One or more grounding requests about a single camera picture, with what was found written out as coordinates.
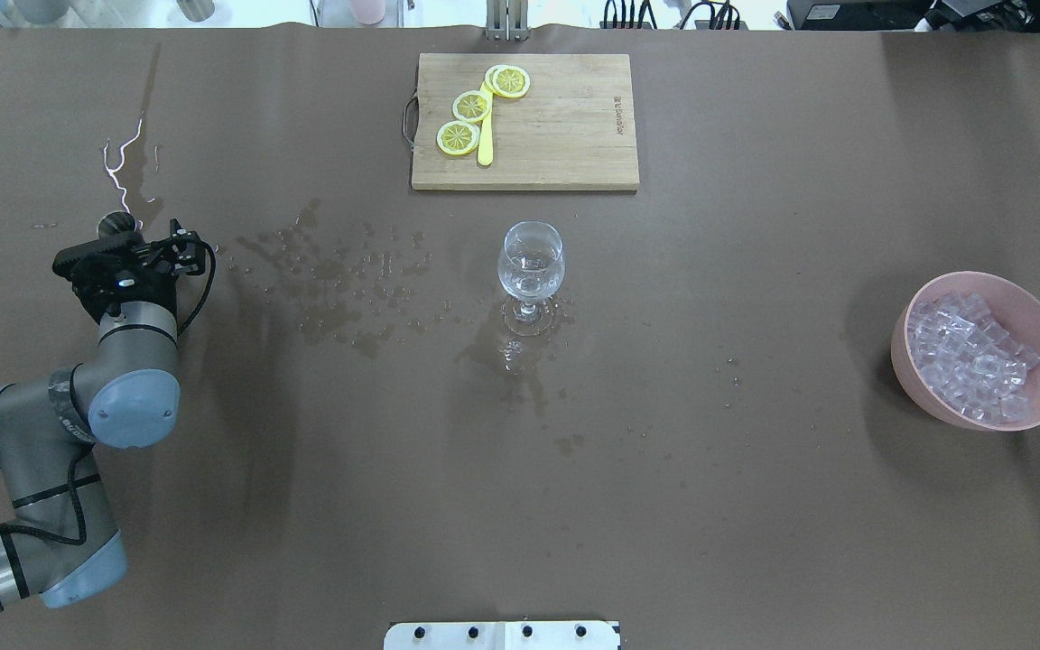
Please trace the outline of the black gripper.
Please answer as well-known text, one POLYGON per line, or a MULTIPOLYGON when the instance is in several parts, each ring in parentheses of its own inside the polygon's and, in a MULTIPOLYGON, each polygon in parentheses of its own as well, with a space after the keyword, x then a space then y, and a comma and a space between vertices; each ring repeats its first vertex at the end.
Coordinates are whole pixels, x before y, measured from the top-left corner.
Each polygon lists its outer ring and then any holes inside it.
POLYGON ((145 243, 131 263, 79 264, 73 271, 73 293, 94 320, 116 314, 128 302, 155 304, 176 318, 178 277, 206 271, 206 242, 198 237, 168 237, 145 243))

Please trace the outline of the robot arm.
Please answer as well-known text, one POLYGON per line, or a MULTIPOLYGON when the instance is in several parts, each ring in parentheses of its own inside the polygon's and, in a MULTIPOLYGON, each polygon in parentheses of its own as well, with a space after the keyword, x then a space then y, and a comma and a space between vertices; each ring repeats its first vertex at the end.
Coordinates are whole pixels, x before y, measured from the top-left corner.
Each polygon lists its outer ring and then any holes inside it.
POLYGON ((95 356, 0 387, 0 474, 14 518, 0 523, 0 613, 40 597, 66 608, 123 579, 128 560, 96 447, 152 447, 179 416, 176 283, 213 280, 213 248, 178 225, 156 242, 103 236, 60 251, 53 272, 97 324, 95 356))

